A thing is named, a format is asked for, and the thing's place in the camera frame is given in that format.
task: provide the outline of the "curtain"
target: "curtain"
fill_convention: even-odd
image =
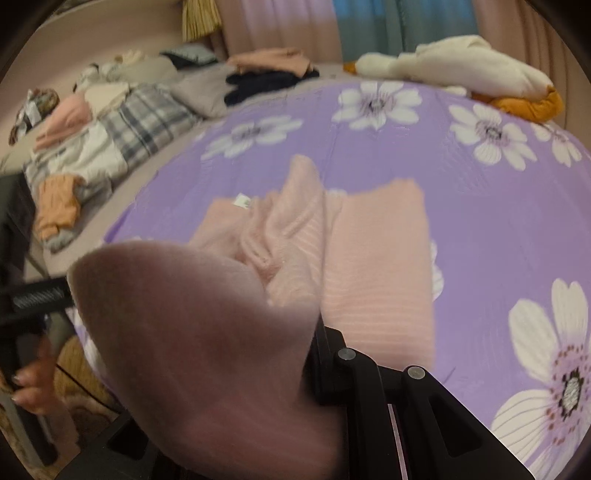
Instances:
[[[333,0],[351,61],[371,51],[398,55],[453,35],[478,33],[471,0]]]
[[[230,55],[297,47],[313,61],[341,62],[332,0],[216,0]]]
[[[591,84],[556,30],[525,0],[473,0],[480,35],[493,48],[548,75],[565,111],[554,121],[591,149]]]
[[[343,60],[357,60],[370,51],[402,51],[402,29],[395,1],[333,0]]]

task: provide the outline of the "gray pillow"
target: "gray pillow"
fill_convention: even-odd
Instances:
[[[164,50],[160,54],[168,57],[179,70],[217,63],[215,53],[200,43],[185,43],[178,48]]]
[[[228,107],[223,98],[235,88],[226,83],[226,77],[234,71],[234,67],[225,63],[202,68],[172,85],[170,93],[176,101],[205,118],[224,117]]]
[[[123,66],[109,73],[110,82],[171,83],[180,78],[169,58],[150,57],[132,65]]]

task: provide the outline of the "pink curtain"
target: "pink curtain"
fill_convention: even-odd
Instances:
[[[297,47],[313,61],[341,62],[332,0],[217,0],[230,55]]]

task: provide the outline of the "hand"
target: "hand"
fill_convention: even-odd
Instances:
[[[56,359],[51,354],[51,343],[44,336],[37,350],[38,360],[21,368],[13,382],[22,387],[14,392],[12,400],[35,415],[48,415],[59,406],[59,398],[53,388]]]

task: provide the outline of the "black folded clothing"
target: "black folded clothing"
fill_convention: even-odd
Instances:
[[[302,78],[291,72],[276,70],[260,73],[235,73],[230,75],[226,82],[230,85],[236,85],[237,88],[224,97],[224,102],[227,106],[237,105],[259,93],[276,92],[277,90],[293,87],[302,80],[318,78],[319,76],[320,73],[316,69],[307,72]]]

